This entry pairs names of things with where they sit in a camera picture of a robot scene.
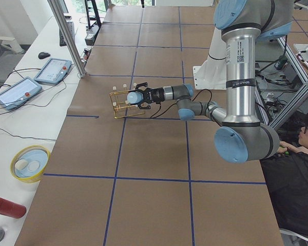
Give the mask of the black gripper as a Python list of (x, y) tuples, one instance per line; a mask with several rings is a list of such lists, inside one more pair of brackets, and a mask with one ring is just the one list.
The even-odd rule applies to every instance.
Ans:
[(136, 84), (135, 90), (142, 93), (143, 95), (143, 100), (140, 103), (135, 104), (135, 106), (138, 107), (140, 110), (151, 109), (151, 103), (159, 103), (154, 97), (154, 89), (148, 88), (147, 82)]

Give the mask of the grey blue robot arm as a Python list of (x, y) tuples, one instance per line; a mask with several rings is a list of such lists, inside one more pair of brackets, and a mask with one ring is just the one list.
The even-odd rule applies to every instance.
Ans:
[(132, 105), (175, 100), (181, 120), (203, 115), (219, 124), (215, 148), (228, 162), (243, 163), (274, 155), (279, 148), (276, 131), (255, 114), (255, 43), (287, 35), (292, 25), (293, 1), (219, 1), (215, 27), (226, 43), (227, 107), (192, 101), (189, 84), (149, 88), (138, 84), (128, 93)]

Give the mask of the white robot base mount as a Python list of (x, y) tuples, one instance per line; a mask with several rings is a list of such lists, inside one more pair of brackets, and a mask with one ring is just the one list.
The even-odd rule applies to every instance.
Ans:
[(221, 38), (221, 30), (214, 29), (208, 57), (201, 66), (193, 66), (193, 77), (197, 90), (226, 89), (226, 43)]

